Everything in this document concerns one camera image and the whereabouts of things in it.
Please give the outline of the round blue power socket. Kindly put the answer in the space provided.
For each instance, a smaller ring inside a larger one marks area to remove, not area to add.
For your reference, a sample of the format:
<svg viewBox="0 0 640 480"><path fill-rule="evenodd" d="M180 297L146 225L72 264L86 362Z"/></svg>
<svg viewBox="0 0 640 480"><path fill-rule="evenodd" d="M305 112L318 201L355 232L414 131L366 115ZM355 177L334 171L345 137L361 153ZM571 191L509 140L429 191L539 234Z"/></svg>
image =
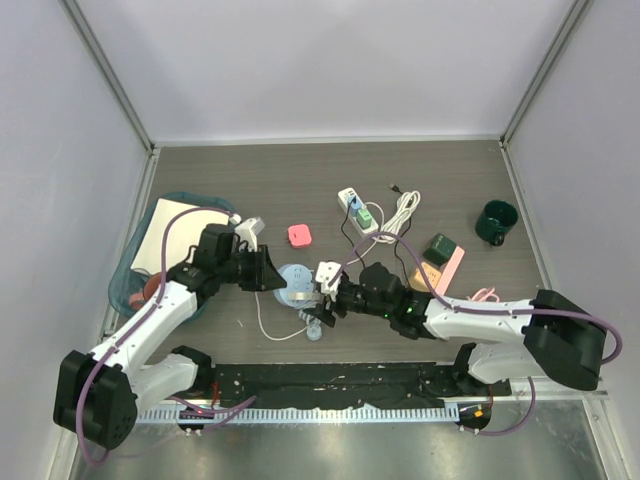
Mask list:
<svg viewBox="0 0 640 480"><path fill-rule="evenodd" d="M288 299L288 294L293 292L314 292L313 272L301 264L285 264L278 268L278 272L286 280L285 288L275 290L274 297L283 306L295 310L298 317L305 323L306 336L310 341L318 341L322 337L321 322L310 315L306 315L302 309L310 302L296 302Z"/></svg>

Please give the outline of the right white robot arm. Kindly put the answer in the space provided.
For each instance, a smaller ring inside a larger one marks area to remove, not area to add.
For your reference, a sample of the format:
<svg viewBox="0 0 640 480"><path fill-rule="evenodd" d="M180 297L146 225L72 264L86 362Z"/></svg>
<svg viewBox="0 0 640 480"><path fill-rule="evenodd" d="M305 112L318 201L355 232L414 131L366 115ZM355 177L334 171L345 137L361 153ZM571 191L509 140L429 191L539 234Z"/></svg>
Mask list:
<svg viewBox="0 0 640 480"><path fill-rule="evenodd" d="M520 301L473 302L414 290L379 262L357 282L339 264L322 262L314 282L321 299L308 312L328 326L357 313L382 318L411 340L466 339L451 371L462 394L537 376L579 391L599 384L608 328L553 290Z"/></svg>

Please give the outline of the pink square plug adapter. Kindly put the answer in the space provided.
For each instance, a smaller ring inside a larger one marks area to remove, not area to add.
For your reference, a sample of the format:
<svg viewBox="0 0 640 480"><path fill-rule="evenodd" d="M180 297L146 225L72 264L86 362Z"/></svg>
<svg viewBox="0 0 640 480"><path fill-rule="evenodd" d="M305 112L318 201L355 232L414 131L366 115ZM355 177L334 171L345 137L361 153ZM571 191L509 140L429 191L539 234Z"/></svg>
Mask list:
<svg viewBox="0 0 640 480"><path fill-rule="evenodd" d="M294 249L306 248L312 244L312 234L307 224L291 225L286 230L287 241Z"/></svg>

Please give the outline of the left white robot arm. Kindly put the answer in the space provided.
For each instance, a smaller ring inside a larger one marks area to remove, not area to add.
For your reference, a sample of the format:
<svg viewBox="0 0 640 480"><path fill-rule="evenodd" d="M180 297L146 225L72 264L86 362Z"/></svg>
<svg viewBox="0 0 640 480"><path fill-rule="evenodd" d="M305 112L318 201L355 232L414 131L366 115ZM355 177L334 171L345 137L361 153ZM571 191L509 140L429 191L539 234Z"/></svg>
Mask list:
<svg viewBox="0 0 640 480"><path fill-rule="evenodd" d="M205 397L213 385L211 357L187 346L161 362L151 354L221 286L264 292L285 287L265 245L258 217L236 227L209 224L189 257L172 266L150 300L115 334L88 353L61 362L53 421L107 450L123 443L137 416L178 393Z"/></svg>

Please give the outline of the white square plug adapter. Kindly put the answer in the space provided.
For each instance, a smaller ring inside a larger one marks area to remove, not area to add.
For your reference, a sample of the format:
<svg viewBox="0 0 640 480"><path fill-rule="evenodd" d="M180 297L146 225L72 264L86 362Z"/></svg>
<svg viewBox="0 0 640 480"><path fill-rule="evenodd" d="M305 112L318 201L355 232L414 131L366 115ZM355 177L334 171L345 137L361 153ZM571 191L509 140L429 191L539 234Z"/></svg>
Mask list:
<svg viewBox="0 0 640 480"><path fill-rule="evenodd" d="M324 295L319 292L293 292L288 294L288 299L296 302L319 302Z"/></svg>

